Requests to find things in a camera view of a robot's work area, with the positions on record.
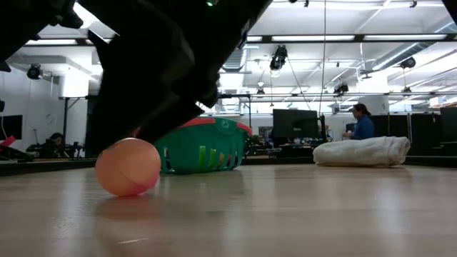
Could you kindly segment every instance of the pink ball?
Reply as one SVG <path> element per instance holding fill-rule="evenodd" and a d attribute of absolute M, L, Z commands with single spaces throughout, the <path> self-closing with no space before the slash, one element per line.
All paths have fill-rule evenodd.
<path fill-rule="evenodd" d="M 160 155 L 153 145 L 126 138 L 100 154 L 95 172 L 100 186 L 109 193 L 136 196 L 156 185 L 160 167 Z"/>

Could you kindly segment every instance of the spotlight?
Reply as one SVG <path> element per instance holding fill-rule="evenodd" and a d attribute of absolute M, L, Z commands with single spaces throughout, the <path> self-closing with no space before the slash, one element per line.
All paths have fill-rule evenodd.
<path fill-rule="evenodd" d="M 257 89 L 257 94 L 265 94 L 265 91 L 263 89 Z"/>
<path fill-rule="evenodd" d="M 39 80 L 43 78 L 43 71 L 41 70 L 40 64 L 30 65 L 29 70 L 27 71 L 27 77 L 33 80 Z"/>
<path fill-rule="evenodd" d="M 343 82 L 338 86 L 335 86 L 335 89 L 333 91 L 334 94 L 344 94 L 346 92 L 349 92 L 349 86 L 346 82 Z"/>
<path fill-rule="evenodd" d="M 403 89 L 401 89 L 401 93 L 411 93 L 412 90 L 409 88 L 409 86 L 405 86 Z"/>
<path fill-rule="evenodd" d="M 279 71 L 286 64 L 287 49 L 286 46 L 278 46 L 270 62 L 270 70 Z"/>
<path fill-rule="evenodd" d="M 413 57 L 408 58 L 405 61 L 402 61 L 400 63 L 400 67 L 402 69 L 406 69 L 406 68 L 410 68 L 411 69 L 411 68 L 414 68 L 414 66 L 416 66 L 416 60 Z"/>

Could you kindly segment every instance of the woman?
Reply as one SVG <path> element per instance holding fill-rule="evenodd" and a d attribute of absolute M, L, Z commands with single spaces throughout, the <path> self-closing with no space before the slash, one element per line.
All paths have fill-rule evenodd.
<path fill-rule="evenodd" d="M 370 120 L 371 115 L 365 104 L 356 104 L 352 108 L 352 114 L 357 119 L 354 133 L 343 133 L 344 138 L 362 140 L 374 137 L 374 125 Z"/>

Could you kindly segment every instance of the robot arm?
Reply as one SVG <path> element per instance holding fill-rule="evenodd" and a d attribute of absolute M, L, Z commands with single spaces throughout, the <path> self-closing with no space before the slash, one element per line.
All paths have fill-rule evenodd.
<path fill-rule="evenodd" d="M 98 153 L 138 127 L 138 137 L 153 143 L 202 114 L 197 101 L 212 107 L 217 102 L 219 69 L 236 47 L 243 46 L 272 0 L 78 2 L 116 32 L 109 44 L 92 32 L 88 35 L 104 69 L 88 127 L 91 137 L 86 140 L 87 147 Z M 4 32 L 13 36 L 1 42 L 0 62 L 28 40 L 37 39 L 49 24 L 79 28 L 82 20 L 73 11 L 74 3 L 2 3 L 0 9 L 28 19 Z"/>

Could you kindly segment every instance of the green basket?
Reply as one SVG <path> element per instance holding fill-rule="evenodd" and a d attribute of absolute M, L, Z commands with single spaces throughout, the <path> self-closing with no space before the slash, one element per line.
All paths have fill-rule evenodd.
<path fill-rule="evenodd" d="M 251 128 L 223 118 L 196 118 L 167 134 L 154 146 L 162 173 L 232 170 L 241 164 Z"/>

